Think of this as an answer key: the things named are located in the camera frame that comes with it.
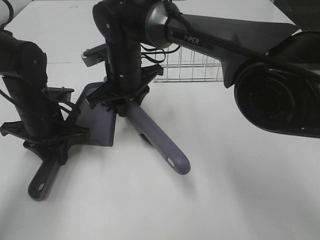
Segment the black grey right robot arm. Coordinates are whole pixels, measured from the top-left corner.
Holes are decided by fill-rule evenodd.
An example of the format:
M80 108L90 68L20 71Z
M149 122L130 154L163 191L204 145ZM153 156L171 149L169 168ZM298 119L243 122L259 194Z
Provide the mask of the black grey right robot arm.
M103 0L92 15L105 39L108 82L86 99L113 110L136 97L142 44L163 53L172 44L217 59L240 112L277 134L320 136L320 33L290 23L190 15L170 0Z

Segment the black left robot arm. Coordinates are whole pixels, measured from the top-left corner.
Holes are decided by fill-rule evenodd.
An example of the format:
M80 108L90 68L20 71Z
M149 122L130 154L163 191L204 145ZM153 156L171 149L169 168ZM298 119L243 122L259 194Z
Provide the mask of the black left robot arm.
M20 118L3 123L1 134L23 139L39 156L64 165L70 147L89 135L87 128L76 125L81 110L71 102L74 90L48 87L46 53L9 31L0 33L0 75L8 91L1 95Z

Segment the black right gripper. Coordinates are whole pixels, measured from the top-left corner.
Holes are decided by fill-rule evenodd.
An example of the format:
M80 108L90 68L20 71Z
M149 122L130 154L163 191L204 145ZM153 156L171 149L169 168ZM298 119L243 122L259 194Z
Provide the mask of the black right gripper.
M116 113L124 118L131 104L140 106L140 99L133 96L156 76L163 75L164 69L159 64L141 67L141 44L137 41L106 43L106 50L107 81L85 98L91 110L98 105L112 110L116 101Z

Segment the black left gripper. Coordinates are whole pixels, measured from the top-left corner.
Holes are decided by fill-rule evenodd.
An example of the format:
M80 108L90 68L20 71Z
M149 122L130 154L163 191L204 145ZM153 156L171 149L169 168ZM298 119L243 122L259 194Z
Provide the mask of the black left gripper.
M3 77L3 82L6 98L14 104L20 120L3 123L1 135L23 139L23 147L41 160L57 159L59 165L65 165L73 140L89 136L87 128L76 125L80 108L71 101L52 99L47 86L37 89L17 77Z

